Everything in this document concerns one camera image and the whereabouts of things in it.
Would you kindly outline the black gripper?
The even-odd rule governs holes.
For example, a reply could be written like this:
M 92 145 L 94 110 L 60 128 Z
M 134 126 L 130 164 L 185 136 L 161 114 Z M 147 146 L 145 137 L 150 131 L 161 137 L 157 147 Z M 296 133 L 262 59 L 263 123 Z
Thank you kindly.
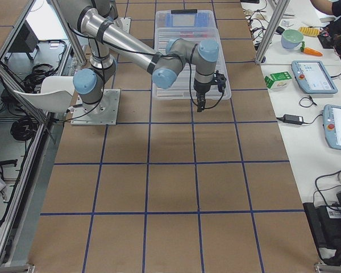
M 224 94 L 226 88 L 226 77 L 224 74 L 215 71 L 212 75 L 202 75 L 198 72 L 195 73 L 194 77 L 194 90 L 197 96 L 197 111 L 201 112 L 205 109 L 205 95 L 211 88 L 216 85 L 218 91 Z

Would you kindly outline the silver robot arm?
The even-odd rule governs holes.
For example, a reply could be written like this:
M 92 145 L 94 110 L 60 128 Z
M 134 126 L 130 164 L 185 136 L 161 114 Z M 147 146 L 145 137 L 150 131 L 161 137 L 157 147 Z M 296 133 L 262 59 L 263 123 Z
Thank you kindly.
M 153 83 L 162 89 L 169 89 L 186 65 L 195 66 L 194 80 L 189 90 L 195 90 L 192 103 L 202 112 L 206 107 L 206 93 L 217 86 L 223 94 L 226 78 L 216 70 L 219 44 L 215 40 L 199 43 L 181 38 L 171 39 L 165 53 L 155 51 L 137 38 L 128 34 L 108 19 L 111 4 L 101 1 L 59 1 L 60 10 L 72 29 L 89 39 L 108 46 L 146 70 Z

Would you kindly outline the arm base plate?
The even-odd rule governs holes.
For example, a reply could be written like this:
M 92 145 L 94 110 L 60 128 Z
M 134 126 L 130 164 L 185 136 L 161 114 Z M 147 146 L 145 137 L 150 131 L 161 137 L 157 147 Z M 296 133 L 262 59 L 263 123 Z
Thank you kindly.
M 114 23 L 121 28 L 123 31 L 127 32 L 128 34 L 130 33 L 130 25 L 131 25 L 131 18 L 125 17 L 121 18 L 118 17 L 114 19 Z
M 82 106 L 74 108 L 70 123 L 73 126 L 116 125 L 119 101 L 120 89 L 105 89 L 99 105 L 87 105 L 78 95 L 77 104 Z

